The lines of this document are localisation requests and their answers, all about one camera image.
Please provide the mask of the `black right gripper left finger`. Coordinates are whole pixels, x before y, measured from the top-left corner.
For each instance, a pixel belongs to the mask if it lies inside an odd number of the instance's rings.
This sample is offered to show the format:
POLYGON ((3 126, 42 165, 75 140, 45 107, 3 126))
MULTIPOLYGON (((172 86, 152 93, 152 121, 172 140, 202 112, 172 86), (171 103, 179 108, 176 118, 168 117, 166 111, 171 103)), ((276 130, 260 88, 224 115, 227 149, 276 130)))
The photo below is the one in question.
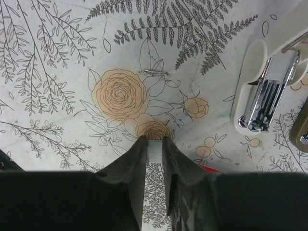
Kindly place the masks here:
POLYGON ((147 138, 102 170, 25 171, 0 154, 3 231, 139 231, 147 138))

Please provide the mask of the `red white staple box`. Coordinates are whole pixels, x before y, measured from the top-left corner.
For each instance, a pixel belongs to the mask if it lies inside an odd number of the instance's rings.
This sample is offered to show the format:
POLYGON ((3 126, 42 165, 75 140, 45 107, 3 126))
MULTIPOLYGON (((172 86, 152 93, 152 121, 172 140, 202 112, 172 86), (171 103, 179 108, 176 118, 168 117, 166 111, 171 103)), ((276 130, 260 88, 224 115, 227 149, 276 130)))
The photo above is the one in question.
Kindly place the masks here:
POLYGON ((199 165, 201 168, 205 169, 206 171, 208 172, 218 172, 220 173, 221 171, 217 170, 217 169, 214 169, 214 168, 211 168, 211 167, 208 167, 208 166, 204 166, 204 165, 199 165))

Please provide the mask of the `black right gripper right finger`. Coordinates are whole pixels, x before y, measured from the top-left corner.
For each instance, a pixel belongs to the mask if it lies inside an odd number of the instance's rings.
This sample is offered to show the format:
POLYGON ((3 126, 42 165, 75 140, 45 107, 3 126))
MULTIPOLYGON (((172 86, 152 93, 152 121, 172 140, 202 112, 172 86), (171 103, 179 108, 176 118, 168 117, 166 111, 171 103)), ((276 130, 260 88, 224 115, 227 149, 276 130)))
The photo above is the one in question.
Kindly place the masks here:
POLYGON ((303 173, 211 173, 165 137, 167 215, 174 231, 305 231, 303 173))

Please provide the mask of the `silver staple strip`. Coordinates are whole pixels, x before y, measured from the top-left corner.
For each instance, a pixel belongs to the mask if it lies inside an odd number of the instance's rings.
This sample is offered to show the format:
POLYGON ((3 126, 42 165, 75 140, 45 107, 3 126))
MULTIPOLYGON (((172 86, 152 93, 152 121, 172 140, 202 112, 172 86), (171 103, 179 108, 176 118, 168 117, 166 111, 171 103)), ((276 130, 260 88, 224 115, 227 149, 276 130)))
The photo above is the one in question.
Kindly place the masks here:
POLYGON ((147 154, 148 164, 161 164, 163 155, 163 142, 161 140, 149 140, 147 154))

